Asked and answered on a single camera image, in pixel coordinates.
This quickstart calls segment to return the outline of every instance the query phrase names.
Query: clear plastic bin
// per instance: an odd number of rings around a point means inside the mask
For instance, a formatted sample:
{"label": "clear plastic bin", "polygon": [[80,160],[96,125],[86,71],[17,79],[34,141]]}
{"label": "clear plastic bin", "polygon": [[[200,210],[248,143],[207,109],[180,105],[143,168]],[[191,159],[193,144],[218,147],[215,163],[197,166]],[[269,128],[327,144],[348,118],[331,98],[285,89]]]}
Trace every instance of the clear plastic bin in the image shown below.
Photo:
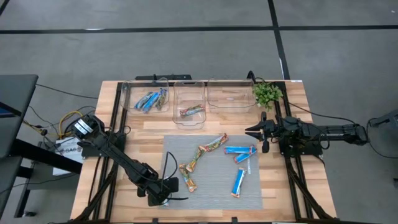
{"label": "clear plastic bin", "polygon": [[[192,106],[203,105],[203,111],[181,116],[180,111]],[[179,81],[174,83],[173,121],[180,129],[201,129],[206,121],[205,83]]]}
{"label": "clear plastic bin", "polygon": [[256,105],[253,81],[215,80],[207,84],[207,101],[212,113],[248,113]]}
{"label": "clear plastic bin", "polygon": [[161,109],[158,110],[155,103],[147,113],[166,112],[170,108],[169,81],[166,78],[161,78],[156,81],[124,82],[122,84],[120,105],[123,108],[127,109],[127,111],[131,114],[143,114],[145,113],[143,110],[138,110],[134,108],[136,103],[149,92],[160,92],[161,89],[166,90],[166,96]]}

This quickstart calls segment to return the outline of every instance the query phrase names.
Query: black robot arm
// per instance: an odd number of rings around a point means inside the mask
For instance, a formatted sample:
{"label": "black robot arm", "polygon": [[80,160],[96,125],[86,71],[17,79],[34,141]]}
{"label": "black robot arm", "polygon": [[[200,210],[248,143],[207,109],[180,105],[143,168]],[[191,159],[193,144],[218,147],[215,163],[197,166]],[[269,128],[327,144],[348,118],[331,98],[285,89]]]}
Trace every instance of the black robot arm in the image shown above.
{"label": "black robot arm", "polygon": [[264,141],[263,153],[269,151],[268,138],[278,139],[281,145],[286,146],[282,147],[281,152],[291,156],[297,153],[319,156],[322,149],[326,149],[321,145],[322,141],[328,141],[328,145],[329,141],[345,141],[359,146],[369,141],[365,128],[359,124],[317,126],[291,116],[277,117],[277,120],[278,124],[274,120],[267,120],[267,115],[263,112],[257,125],[245,129],[246,134]]}
{"label": "black robot arm", "polygon": [[115,146],[118,138],[124,134],[104,131],[103,122],[96,116],[82,117],[73,126],[73,133],[81,139],[78,143],[81,147],[100,150],[119,164],[126,171],[129,180],[138,187],[138,196],[148,195],[149,206],[162,205],[170,197],[170,193],[178,192],[178,178],[171,177],[162,180],[150,165],[130,159]]}

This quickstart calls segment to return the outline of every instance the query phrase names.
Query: artificial plant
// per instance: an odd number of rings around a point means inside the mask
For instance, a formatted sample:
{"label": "artificial plant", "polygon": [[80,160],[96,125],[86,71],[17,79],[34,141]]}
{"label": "artificial plant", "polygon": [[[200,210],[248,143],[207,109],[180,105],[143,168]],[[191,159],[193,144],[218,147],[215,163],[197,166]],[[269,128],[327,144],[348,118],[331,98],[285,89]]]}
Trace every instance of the artificial plant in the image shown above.
{"label": "artificial plant", "polygon": [[282,91],[271,83],[258,83],[253,87],[253,94],[259,106],[265,106],[267,111],[272,109],[272,104],[283,96]]}

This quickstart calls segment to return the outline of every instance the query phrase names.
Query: gray fabric mat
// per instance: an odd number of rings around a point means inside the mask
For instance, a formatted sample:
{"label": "gray fabric mat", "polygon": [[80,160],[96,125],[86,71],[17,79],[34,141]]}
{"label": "gray fabric mat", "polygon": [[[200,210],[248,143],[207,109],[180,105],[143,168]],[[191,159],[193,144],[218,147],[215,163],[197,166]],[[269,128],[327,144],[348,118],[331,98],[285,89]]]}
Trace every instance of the gray fabric mat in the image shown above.
{"label": "gray fabric mat", "polygon": [[[179,164],[192,161],[199,145],[208,144],[219,136],[165,136],[162,158],[164,166],[166,152],[171,152]],[[192,180],[198,188],[190,193],[179,170],[175,176],[179,179],[179,191],[172,197],[189,197],[188,200],[170,200],[165,209],[224,209],[224,210],[253,210],[262,209],[262,197],[259,178],[259,161],[257,153],[250,157],[251,173],[244,177],[241,197],[231,195],[233,185],[238,174],[238,168],[248,170],[248,160],[235,164],[236,154],[224,154],[224,146],[256,145],[256,139],[250,136],[229,136],[226,144],[207,152],[199,160],[193,173]],[[168,158],[165,175],[171,175],[175,163],[171,156]]]}

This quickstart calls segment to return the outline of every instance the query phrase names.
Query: wooden tabletop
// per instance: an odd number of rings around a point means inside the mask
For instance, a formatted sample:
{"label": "wooden tabletop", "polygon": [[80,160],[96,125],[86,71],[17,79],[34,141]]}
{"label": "wooden tabletop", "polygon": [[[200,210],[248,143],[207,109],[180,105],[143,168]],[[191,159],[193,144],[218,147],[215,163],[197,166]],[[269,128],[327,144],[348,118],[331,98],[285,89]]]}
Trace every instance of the wooden tabletop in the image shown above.
{"label": "wooden tabletop", "polygon": [[[109,126],[111,120],[117,84],[117,81],[102,83],[95,115],[105,123],[105,126]],[[289,101],[309,110],[303,83],[286,81],[286,87]],[[257,106],[252,107],[250,113],[210,113],[207,105],[206,121],[202,129],[178,129],[172,121],[173,94],[173,88],[170,87],[168,111],[129,114],[126,121],[126,125],[131,127],[131,132],[127,135],[125,153],[130,158],[148,163],[159,174],[161,174],[160,165],[165,135],[219,135],[223,133],[243,135],[245,128],[259,122],[261,109]],[[281,110],[284,113],[285,108],[282,102]],[[312,122],[310,113],[293,106],[291,106],[291,110],[292,116],[301,118],[305,122]],[[275,112],[267,112],[267,117],[268,119],[275,118]],[[285,162],[279,153],[278,144],[270,143],[268,153],[257,155],[259,157],[262,210],[165,210],[158,207],[148,207],[146,197],[137,197],[137,187],[128,180],[124,170],[119,168],[111,222],[151,222],[153,218],[159,218],[160,222],[230,222],[231,217],[237,217],[240,222],[294,221]],[[309,191],[323,209],[335,217],[336,212],[323,164],[314,156],[302,156],[302,160]],[[96,161],[97,158],[92,157],[87,158],[83,163],[71,218],[77,217],[87,206]],[[98,185],[100,170],[99,168],[94,193]],[[299,189],[297,189],[297,192],[301,214],[304,217],[305,207],[302,194]],[[107,196],[108,192],[105,192],[101,204],[100,218],[104,217]]]}

